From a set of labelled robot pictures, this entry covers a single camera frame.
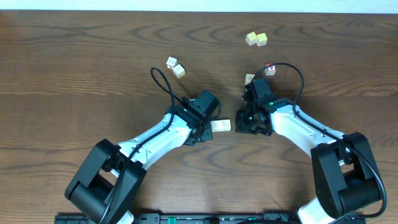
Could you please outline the blue-edged wooden block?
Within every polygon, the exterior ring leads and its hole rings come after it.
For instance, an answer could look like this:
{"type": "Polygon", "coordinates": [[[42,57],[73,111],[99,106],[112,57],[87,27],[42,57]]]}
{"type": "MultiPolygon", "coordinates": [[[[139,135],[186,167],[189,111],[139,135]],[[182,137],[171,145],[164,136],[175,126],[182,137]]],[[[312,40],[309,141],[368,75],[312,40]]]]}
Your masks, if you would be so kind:
{"type": "Polygon", "coordinates": [[[223,129],[223,123],[221,121],[211,121],[211,129],[213,132],[220,132],[223,129]]]}

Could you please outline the green-edged wooden block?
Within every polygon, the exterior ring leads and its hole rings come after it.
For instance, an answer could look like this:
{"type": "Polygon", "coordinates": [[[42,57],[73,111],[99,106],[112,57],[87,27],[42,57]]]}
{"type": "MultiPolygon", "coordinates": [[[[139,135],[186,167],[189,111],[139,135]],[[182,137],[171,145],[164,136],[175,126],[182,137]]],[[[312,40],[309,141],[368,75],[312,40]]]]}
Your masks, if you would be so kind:
{"type": "Polygon", "coordinates": [[[230,131],[231,130],[231,120],[230,119],[223,119],[220,121],[222,131],[230,131]]]}

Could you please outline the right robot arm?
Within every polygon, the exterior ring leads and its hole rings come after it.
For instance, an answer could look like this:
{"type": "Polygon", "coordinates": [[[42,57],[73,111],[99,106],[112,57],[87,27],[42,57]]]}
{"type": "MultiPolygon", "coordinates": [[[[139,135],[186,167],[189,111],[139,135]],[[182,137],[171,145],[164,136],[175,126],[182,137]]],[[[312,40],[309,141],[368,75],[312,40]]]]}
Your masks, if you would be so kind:
{"type": "Polygon", "coordinates": [[[367,138],[319,123],[288,98],[278,99],[263,78],[245,86],[247,107],[236,112],[236,131],[279,134],[312,160],[316,197],[297,211],[300,223],[357,220],[356,210],[382,200],[386,192],[367,138]]]}

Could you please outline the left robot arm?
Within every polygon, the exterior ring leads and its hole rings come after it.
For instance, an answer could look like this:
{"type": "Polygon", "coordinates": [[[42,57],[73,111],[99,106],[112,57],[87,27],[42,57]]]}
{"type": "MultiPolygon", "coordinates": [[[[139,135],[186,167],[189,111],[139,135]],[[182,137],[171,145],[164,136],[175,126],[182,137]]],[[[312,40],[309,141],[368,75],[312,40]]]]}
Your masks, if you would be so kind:
{"type": "Polygon", "coordinates": [[[90,151],[65,190],[93,223],[132,223],[132,202],[151,165],[172,149],[212,139],[211,114],[219,100],[204,90],[171,106],[141,135],[113,144],[104,139],[90,151]]]}

